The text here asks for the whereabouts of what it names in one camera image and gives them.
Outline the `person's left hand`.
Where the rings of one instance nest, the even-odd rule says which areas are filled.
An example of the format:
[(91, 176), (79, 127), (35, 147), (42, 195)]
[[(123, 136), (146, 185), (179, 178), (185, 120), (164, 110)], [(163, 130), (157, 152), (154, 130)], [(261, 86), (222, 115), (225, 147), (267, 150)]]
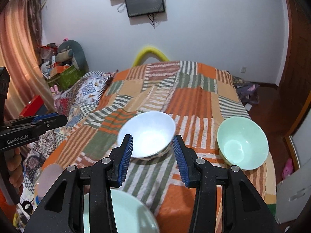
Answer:
[(22, 158), (20, 153), (21, 150), (19, 148), (14, 149), (14, 156), (7, 162), (8, 170), (11, 173), (9, 181), (19, 190), (22, 189), (23, 182)]

